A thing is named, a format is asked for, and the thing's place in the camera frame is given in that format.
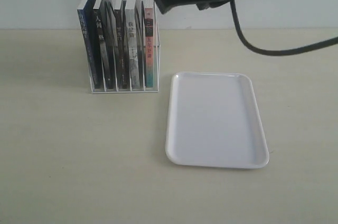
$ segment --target book cover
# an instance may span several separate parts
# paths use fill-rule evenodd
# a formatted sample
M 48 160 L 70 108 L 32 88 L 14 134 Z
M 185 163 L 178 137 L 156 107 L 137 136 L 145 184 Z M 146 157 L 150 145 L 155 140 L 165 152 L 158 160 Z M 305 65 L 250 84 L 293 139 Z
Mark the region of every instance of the book cover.
M 96 0 L 93 7 L 107 89 L 115 88 L 114 36 L 111 25 L 111 0 Z
M 128 88 L 129 85 L 129 72 L 128 72 L 128 57 L 125 52 L 125 6 L 127 0 L 116 0 L 114 4 L 114 16 L 116 20 L 116 36 L 117 36 L 117 77 L 118 87 L 121 89 Z
M 102 65 L 100 56 L 100 44 L 92 11 L 95 0 L 81 0 L 77 12 L 87 52 L 89 72 L 92 78 L 93 88 L 100 89 L 103 86 Z
M 145 83 L 147 88 L 154 86 L 154 3 L 146 0 L 145 6 Z
M 129 71 L 132 88 L 143 88 L 143 40 L 141 32 L 141 0 L 127 0 L 126 29 L 129 53 Z

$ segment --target black cord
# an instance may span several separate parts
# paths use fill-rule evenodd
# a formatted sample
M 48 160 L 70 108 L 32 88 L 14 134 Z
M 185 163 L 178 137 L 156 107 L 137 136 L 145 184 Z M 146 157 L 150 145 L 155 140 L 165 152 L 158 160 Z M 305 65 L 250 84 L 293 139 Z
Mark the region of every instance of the black cord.
M 301 53 L 305 53 L 309 51 L 315 51 L 315 50 L 319 50 L 322 48 L 326 48 L 326 47 L 338 44 L 338 37 L 336 37 L 336 38 L 328 39 L 322 42 L 318 42 L 318 43 L 314 43 L 314 44 L 310 44 L 307 46 L 290 49 L 290 50 L 272 51 L 272 50 L 264 50 L 264 49 L 257 48 L 253 46 L 251 43 L 249 43 L 248 40 L 243 35 L 241 26 L 239 24 L 236 4 L 234 0 L 230 0 L 230 6 L 231 6 L 232 18 L 233 18 L 234 26 L 237 32 L 237 36 L 239 37 L 239 39 L 241 40 L 241 42 L 244 44 L 245 47 L 247 47 L 249 50 L 255 53 L 259 53 L 259 54 L 267 55 L 267 56 L 289 56 L 289 55 L 297 55 L 297 54 L 301 54 Z

